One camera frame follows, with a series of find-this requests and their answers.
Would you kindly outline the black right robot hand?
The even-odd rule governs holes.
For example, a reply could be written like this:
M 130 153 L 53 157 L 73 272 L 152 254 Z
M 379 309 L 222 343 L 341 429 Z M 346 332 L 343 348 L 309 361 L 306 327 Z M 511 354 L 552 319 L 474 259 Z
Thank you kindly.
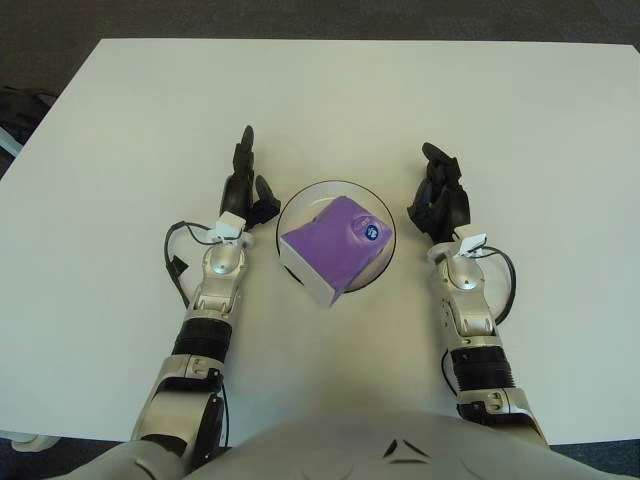
M 429 142 L 422 145 L 422 153 L 427 160 L 425 176 L 407 213 L 434 244 L 451 242 L 454 230 L 470 223 L 469 199 L 460 183 L 459 163 Z

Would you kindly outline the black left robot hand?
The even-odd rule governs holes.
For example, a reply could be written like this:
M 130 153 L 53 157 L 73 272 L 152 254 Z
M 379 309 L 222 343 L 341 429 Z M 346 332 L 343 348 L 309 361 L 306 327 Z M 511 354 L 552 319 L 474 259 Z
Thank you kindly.
M 225 181 L 220 214 L 232 213 L 245 220 L 245 230 L 266 224 L 277 217 L 281 201 L 277 199 L 262 175 L 254 171 L 254 130 L 244 129 L 233 155 L 233 173 Z

